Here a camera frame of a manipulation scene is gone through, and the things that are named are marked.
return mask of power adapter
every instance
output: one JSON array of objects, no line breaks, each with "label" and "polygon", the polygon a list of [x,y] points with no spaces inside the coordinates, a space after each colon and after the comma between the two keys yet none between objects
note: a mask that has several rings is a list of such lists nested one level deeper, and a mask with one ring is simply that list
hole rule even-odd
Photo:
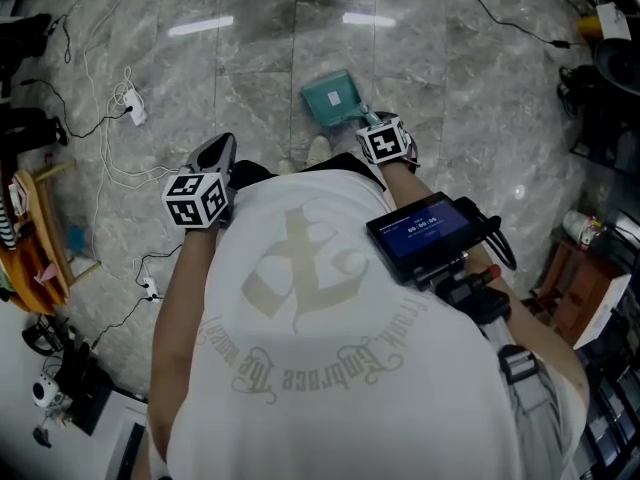
[{"label": "power adapter", "polygon": [[128,107],[131,107],[131,119],[133,119],[133,124],[136,126],[140,126],[147,120],[147,114],[144,111],[144,106],[142,104],[142,100],[138,96],[138,93],[135,89],[129,89],[123,96],[124,103]]}]

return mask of power strip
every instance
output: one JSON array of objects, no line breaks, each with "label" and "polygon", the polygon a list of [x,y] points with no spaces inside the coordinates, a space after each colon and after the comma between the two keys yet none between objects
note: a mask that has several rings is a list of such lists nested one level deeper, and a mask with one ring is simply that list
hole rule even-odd
[{"label": "power strip", "polygon": [[158,285],[153,277],[143,277],[143,286],[147,290],[147,297],[151,297],[153,302],[160,304],[160,296],[158,295]]}]

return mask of shoe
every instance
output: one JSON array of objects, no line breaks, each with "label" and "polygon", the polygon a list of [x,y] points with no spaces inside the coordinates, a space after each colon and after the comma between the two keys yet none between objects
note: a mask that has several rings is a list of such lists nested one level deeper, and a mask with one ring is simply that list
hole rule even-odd
[{"label": "shoe", "polygon": [[326,162],[331,158],[331,144],[324,135],[316,135],[309,147],[307,168]]},{"label": "shoe", "polygon": [[296,168],[293,166],[293,163],[291,163],[291,160],[289,160],[288,158],[285,158],[278,162],[278,170],[277,170],[278,176],[293,174],[295,172],[298,172],[298,171],[296,171]]}]

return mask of wooden cabinet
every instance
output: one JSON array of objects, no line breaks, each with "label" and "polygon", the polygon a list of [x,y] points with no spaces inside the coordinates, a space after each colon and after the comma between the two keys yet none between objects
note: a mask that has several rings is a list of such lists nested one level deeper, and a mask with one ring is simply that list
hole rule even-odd
[{"label": "wooden cabinet", "polygon": [[600,335],[630,277],[607,258],[561,241],[536,299],[562,337],[579,348]]}]

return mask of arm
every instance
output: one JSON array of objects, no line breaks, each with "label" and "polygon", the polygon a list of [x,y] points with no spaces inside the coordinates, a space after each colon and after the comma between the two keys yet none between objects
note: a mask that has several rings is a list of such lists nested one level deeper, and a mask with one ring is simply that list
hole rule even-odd
[{"label": "arm", "polygon": [[[433,192],[399,162],[380,168],[389,191],[398,208],[430,196]],[[468,272],[482,272],[493,264],[483,245],[476,245],[469,251]],[[582,365],[569,345],[548,327],[534,318],[515,296],[502,278],[494,280],[492,288],[509,296],[511,318],[507,322],[514,341],[538,354],[578,390],[585,406],[589,407],[589,384]]]},{"label": "arm", "polygon": [[[156,321],[149,425],[164,460],[173,421],[189,388],[193,348],[204,311],[204,287],[215,252],[216,235],[217,228],[187,234]],[[148,453],[140,456],[148,461]]]}]

